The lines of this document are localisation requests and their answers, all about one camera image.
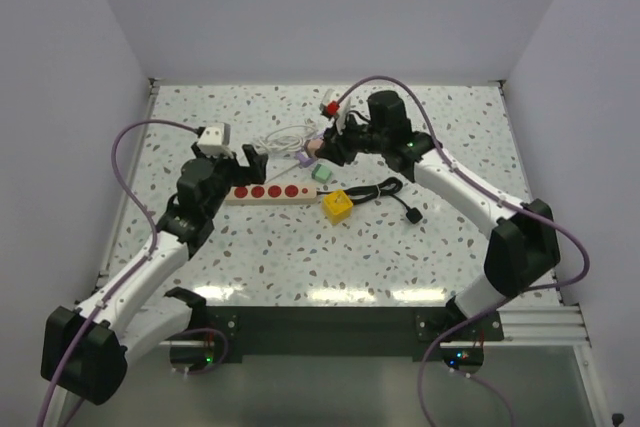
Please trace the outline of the pink brown USB charger plug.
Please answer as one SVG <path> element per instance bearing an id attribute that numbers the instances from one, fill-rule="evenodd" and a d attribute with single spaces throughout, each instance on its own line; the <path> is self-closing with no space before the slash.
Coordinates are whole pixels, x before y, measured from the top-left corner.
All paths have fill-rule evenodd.
<path id="1" fill-rule="evenodd" d="M 305 144 L 305 152 L 310 158 L 320 158 L 321 149 L 324 146 L 324 141 L 320 138 L 311 139 Z"/>

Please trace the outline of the beige power strip red sockets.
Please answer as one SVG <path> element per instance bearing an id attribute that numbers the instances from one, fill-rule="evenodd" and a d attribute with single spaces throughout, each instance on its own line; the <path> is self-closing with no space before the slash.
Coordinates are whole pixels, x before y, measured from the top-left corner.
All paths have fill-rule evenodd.
<path id="1" fill-rule="evenodd" d="M 317 190 L 310 184 L 268 184 L 233 187 L 225 198 L 229 205 L 302 205 L 318 200 Z"/>

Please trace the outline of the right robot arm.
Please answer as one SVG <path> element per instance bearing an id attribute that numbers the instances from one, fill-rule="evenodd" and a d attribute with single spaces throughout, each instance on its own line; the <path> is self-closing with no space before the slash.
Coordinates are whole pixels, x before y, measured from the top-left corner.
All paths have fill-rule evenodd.
<path id="1" fill-rule="evenodd" d="M 412 127 L 396 92 L 375 92 L 367 105 L 368 117 L 360 117 L 349 105 L 324 99 L 320 112 L 333 124 L 315 154 L 339 166 L 359 153 L 377 154 L 392 171 L 456 208 L 487 238 L 482 272 L 446 304 L 448 333 L 469 339 L 481 327 L 481 311 L 517 297 L 559 263 L 552 210 L 539 199 L 526 203 L 495 188 L 455 160 L 445 162 L 441 144 Z"/>

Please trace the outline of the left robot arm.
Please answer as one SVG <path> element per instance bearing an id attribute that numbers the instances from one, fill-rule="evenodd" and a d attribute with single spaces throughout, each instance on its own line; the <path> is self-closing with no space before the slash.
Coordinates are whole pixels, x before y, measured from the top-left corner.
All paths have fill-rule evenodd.
<path id="1" fill-rule="evenodd" d="M 176 191 L 153 223 L 148 242 L 101 290 L 74 309 L 59 307 L 45 325 L 41 376 L 95 404 L 105 403 L 124 380 L 133 348 L 125 331 L 156 289 L 206 243 L 213 220 L 235 187 L 262 184 L 268 156 L 250 144 L 241 165 L 233 154 L 195 158 L 181 169 Z"/>

